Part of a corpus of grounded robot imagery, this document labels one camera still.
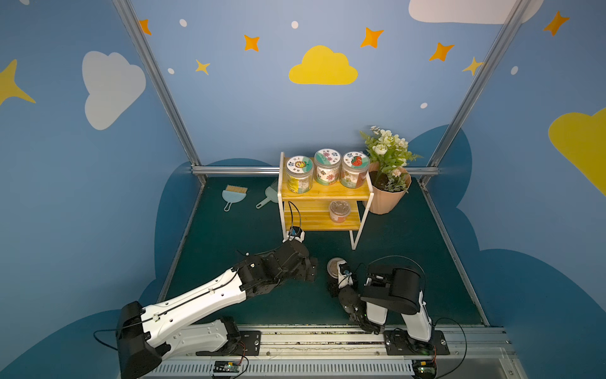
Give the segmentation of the clear soil cup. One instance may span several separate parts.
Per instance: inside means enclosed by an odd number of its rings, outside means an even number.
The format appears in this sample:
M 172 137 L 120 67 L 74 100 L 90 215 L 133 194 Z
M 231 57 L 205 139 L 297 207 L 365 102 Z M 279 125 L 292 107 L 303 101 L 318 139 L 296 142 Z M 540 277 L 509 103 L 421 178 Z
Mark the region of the clear soil cup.
M 351 207 L 347 201 L 332 201 L 329 205 L 329 216 L 333 223 L 342 224 L 350 215 Z
M 342 259 L 341 257 L 332 258 L 327 264 L 328 275 L 335 280 L 339 279 L 340 266 L 345 263 L 347 263 L 347 261 Z

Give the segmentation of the sunflower label seed jar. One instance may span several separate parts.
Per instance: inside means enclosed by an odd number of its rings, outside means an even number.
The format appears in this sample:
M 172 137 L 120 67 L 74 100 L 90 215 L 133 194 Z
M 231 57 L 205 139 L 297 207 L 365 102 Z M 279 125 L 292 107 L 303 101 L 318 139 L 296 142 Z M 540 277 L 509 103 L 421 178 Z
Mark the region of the sunflower label seed jar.
M 294 156 L 288 159 L 287 188 L 295 194 L 304 194 L 312 188 L 313 161 L 307 156 Z

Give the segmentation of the strawberry label seed jar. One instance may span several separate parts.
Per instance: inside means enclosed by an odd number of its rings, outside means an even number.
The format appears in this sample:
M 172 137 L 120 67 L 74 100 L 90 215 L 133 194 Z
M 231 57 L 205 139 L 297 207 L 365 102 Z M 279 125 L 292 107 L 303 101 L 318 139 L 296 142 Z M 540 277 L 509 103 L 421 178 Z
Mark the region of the strawberry label seed jar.
M 350 189 L 363 186 L 369 171 L 370 159 L 361 152 L 345 153 L 342 158 L 340 182 Z

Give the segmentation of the pink flower label seed jar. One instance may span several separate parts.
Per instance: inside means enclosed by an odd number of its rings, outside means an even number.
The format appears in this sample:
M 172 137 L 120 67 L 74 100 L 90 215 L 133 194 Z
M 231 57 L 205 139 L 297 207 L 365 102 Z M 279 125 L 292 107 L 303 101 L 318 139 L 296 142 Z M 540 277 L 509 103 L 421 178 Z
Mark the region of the pink flower label seed jar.
M 341 154 L 332 148 L 322 148 L 314 156 L 315 179 L 323 186 L 339 181 Z

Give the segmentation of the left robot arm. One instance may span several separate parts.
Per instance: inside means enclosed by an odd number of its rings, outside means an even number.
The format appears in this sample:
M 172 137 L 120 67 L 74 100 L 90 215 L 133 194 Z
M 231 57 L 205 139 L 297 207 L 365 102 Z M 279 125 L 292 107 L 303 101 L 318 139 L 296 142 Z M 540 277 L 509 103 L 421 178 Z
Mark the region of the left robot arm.
M 313 282 L 318 260 L 297 240 L 246 257 L 215 279 L 176 298 L 142 306 L 123 306 L 115 331 L 120 374 L 141 378 L 173 355 L 192 352 L 229 354 L 240 341 L 235 322 L 224 317 L 208 324 L 206 333 L 189 327 L 228 306 L 266 295 L 287 280 Z

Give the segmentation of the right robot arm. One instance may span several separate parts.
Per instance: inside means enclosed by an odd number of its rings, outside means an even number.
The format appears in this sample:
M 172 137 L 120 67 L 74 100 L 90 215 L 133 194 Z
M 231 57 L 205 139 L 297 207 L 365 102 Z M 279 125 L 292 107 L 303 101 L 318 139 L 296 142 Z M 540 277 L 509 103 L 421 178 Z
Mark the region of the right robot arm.
M 343 259 L 327 265 L 329 289 L 349 319 L 366 333 L 382 333 L 388 314 L 400 314 L 407 336 L 415 343 L 432 340 L 434 327 L 424 301 L 424 276 L 418 271 L 395 265 L 372 264 L 363 286 L 354 269 Z

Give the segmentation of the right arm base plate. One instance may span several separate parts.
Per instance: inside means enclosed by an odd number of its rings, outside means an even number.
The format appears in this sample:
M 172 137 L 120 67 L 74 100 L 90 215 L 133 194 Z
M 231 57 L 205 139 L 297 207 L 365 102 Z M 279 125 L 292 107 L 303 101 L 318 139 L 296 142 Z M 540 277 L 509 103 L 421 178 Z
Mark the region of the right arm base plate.
M 444 334 L 436 330 L 429 342 L 419 341 L 410 337 L 401 328 L 383 332 L 384 345 L 388 355 L 419 355 L 433 357 L 434 355 L 450 355 L 448 343 Z

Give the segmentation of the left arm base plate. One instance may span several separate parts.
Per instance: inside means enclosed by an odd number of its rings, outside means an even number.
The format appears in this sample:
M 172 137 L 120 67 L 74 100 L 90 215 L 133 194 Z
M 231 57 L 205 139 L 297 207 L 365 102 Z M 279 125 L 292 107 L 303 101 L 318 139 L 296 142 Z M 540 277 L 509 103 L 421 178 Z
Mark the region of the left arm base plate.
M 217 352 L 196 352 L 196 356 L 258 356 L 260 354 L 261 331 L 241 331 L 240 340 L 228 342 Z

